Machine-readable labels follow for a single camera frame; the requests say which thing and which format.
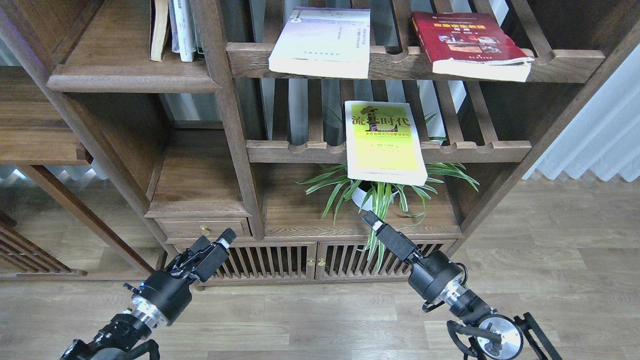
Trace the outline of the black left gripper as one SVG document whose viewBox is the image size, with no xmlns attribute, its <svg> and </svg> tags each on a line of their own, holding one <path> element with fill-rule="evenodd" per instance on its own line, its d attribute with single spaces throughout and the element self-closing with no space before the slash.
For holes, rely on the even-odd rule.
<svg viewBox="0 0 640 360">
<path fill-rule="evenodd" d="M 135 309 L 130 314 L 148 327 L 171 326 L 192 301 L 190 285 L 195 280 L 209 280 L 229 258 L 228 250 L 236 237 L 231 228 L 226 228 L 214 243 L 201 235 L 187 252 L 153 272 L 140 287 L 125 283 L 124 287 L 133 293 Z"/>
</svg>

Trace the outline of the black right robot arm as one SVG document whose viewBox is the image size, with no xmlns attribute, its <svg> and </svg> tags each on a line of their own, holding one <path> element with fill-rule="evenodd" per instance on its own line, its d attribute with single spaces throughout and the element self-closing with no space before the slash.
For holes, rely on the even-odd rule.
<svg viewBox="0 0 640 360">
<path fill-rule="evenodd" d="M 407 282 L 423 298 L 423 311 L 428 313 L 448 305 L 450 312 L 460 319 L 448 321 L 446 328 L 464 358 L 512 360 L 521 354 L 524 342 L 528 342 L 540 360 L 560 359 L 530 313 L 505 317 L 468 289 L 467 268 L 462 263 L 450 261 L 439 250 L 423 256 L 414 242 L 371 210 L 364 214 L 363 221 L 393 255 L 410 266 Z"/>
</svg>

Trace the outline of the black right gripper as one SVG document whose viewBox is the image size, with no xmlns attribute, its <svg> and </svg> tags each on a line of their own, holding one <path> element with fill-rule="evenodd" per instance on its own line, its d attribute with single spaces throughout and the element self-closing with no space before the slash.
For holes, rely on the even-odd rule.
<svg viewBox="0 0 640 360">
<path fill-rule="evenodd" d="M 435 250 L 426 257 L 421 255 L 413 241 L 382 221 L 372 210 L 368 210 L 362 219 L 393 255 L 411 265 L 407 282 L 428 304 L 454 304 L 465 293 L 464 271 L 445 253 Z"/>
</svg>

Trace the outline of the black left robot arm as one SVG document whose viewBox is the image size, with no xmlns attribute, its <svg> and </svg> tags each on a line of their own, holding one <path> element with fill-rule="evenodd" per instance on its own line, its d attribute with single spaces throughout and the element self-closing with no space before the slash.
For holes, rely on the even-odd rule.
<svg viewBox="0 0 640 360">
<path fill-rule="evenodd" d="M 89 343 L 75 339 L 62 360 L 133 360 L 148 353 L 160 358 L 159 346 L 150 339 L 157 326 L 171 326 L 192 301 L 190 285 L 205 282 L 229 258 L 228 248 L 237 237 L 227 228 L 213 243 L 202 235 L 165 269 L 154 271 L 139 288 L 130 284 L 134 309 L 116 314 Z"/>
</svg>

